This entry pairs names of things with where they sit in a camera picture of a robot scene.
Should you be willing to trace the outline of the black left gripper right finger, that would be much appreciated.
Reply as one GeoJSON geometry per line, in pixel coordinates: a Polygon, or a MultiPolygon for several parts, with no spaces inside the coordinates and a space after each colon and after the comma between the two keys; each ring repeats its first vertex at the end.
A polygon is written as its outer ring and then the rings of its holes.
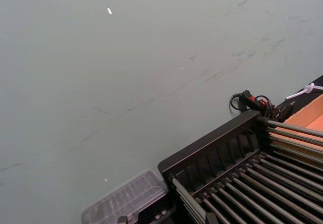
{"type": "Polygon", "coordinates": [[[206,224],[218,224],[218,220],[217,220],[216,215],[212,212],[207,212],[205,214],[205,223],[206,224]]]}

